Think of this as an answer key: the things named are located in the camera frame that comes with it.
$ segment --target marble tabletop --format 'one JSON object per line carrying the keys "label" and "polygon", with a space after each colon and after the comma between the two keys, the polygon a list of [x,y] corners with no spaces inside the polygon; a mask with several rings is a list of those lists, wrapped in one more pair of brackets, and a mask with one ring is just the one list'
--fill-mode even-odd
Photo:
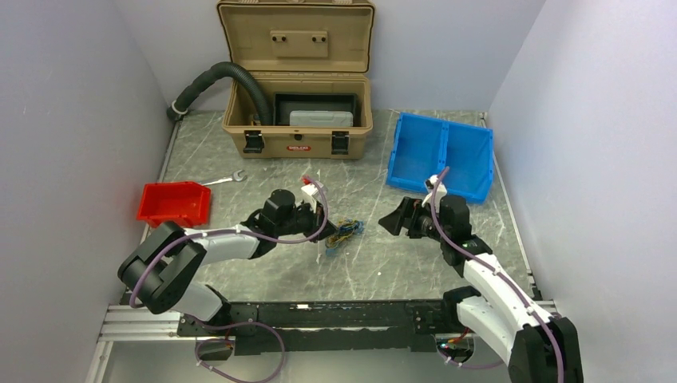
{"label": "marble tabletop", "polygon": [[[477,112],[415,111],[479,125]],[[286,188],[300,195],[305,174],[329,189],[330,219],[365,222],[365,231],[334,255],[323,243],[278,245],[259,259],[231,260],[202,267],[195,278],[232,301],[321,301],[441,298],[462,278],[446,265],[439,243],[390,235],[378,220],[392,212],[403,196],[416,195],[385,185],[398,112],[374,111],[374,130],[361,160],[243,159],[221,128],[223,112],[191,113],[176,133],[164,181],[207,180],[245,169],[240,183],[211,186],[212,209],[203,228],[230,227],[245,220],[272,191]],[[525,290],[527,267],[503,185],[495,177],[482,205],[470,205],[476,234],[492,248],[510,276]]]}

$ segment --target wrench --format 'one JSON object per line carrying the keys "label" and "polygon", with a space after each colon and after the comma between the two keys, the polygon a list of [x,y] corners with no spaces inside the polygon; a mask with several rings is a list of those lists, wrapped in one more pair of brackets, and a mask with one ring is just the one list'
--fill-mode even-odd
{"label": "wrench", "polygon": [[247,175],[244,174],[244,170],[240,169],[236,172],[233,172],[232,176],[215,178],[213,180],[206,180],[200,182],[202,186],[216,185],[223,182],[242,182],[247,179]]}

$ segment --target blue divided container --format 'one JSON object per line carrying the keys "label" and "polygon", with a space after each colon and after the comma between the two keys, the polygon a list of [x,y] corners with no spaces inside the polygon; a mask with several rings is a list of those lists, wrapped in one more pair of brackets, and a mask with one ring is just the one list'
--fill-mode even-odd
{"label": "blue divided container", "polygon": [[427,193],[425,181],[445,166],[448,194],[482,203],[493,182],[493,132],[489,129],[402,113],[395,129],[386,184]]}

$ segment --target brand logo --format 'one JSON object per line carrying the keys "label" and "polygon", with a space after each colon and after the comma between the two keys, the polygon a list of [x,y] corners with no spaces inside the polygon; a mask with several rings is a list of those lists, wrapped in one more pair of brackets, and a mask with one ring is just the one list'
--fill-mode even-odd
{"label": "brand logo", "polygon": [[287,150],[290,152],[309,152],[311,150],[310,146],[287,146]]}

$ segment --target open case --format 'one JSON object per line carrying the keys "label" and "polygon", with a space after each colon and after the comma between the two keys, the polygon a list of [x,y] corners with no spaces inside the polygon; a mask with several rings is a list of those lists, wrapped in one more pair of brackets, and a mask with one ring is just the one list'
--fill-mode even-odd
{"label": "open case", "polygon": [[260,126],[247,91],[233,82],[223,127],[245,158],[358,159],[374,126],[369,69],[374,5],[367,0],[218,2],[231,60],[277,93],[357,96],[352,127]]}

